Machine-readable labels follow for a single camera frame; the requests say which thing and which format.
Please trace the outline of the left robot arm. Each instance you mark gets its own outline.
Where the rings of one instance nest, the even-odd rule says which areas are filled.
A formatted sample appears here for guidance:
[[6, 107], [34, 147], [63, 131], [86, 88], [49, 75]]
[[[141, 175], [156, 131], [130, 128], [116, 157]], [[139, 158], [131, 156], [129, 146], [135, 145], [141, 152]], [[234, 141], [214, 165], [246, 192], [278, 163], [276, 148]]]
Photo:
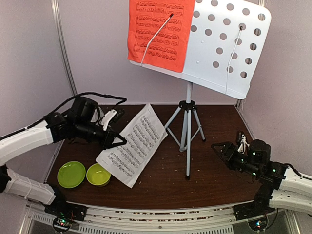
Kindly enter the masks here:
[[126, 139], [111, 128], [124, 114], [113, 107], [102, 113], [98, 103], [88, 96], [75, 95], [59, 107], [72, 101], [72, 106], [59, 113], [57, 109], [33, 124], [0, 138], [0, 191], [40, 202], [48, 213], [65, 217], [74, 212], [65, 195], [56, 187], [34, 181], [9, 169], [6, 163], [32, 149], [58, 143], [65, 139], [84, 139], [96, 142], [107, 150], [126, 144]]

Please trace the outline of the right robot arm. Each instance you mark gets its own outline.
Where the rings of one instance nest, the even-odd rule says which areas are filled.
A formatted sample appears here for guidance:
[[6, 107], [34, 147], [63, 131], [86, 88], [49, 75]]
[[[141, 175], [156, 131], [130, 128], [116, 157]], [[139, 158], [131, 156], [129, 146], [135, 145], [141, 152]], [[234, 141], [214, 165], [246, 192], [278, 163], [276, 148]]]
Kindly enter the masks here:
[[246, 154], [231, 142], [215, 143], [211, 148], [230, 170], [250, 174], [262, 184], [250, 204], [252, 214], [260, 215], [269, 208], [312, 213], [312, 177], [289, 163], [271, 161], [271, 146], [266, 142], [253, 140]]

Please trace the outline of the white perforated music stand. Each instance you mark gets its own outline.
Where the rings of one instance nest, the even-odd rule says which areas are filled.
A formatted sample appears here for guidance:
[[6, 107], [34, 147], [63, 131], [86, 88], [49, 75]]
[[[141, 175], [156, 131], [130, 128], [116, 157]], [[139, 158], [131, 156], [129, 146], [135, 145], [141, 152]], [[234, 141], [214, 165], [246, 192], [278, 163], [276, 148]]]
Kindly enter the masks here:
[[264, 2], [195, 0], [184, 69], [181, 73], [148, 64], [130, 63], [187, 81], [181, 151], [191, 152], [191, 120], [197, 118], [192, 101], [197, 84], [235, 99], [245, 99], [272, 20]]

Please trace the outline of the white sheet music page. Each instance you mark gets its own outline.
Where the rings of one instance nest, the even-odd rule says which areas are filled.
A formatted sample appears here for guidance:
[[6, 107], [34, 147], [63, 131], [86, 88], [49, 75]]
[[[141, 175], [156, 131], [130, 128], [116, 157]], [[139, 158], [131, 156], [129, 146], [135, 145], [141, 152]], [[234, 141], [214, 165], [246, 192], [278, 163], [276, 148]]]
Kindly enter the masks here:
[[120, 134], [127, 143], [103, 150], [96, 162], [132, 188], [168, 134], [151, 104], [146, 104]]

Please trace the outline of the red sheet music page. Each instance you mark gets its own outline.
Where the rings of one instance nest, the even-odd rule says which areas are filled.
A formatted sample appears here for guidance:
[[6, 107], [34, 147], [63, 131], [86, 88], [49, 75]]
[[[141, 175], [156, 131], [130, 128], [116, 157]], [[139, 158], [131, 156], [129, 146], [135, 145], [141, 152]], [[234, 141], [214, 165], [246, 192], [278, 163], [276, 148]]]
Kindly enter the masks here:
[[181, 73], [184, 69], [195, 1], [129, 1], [130, 61]]

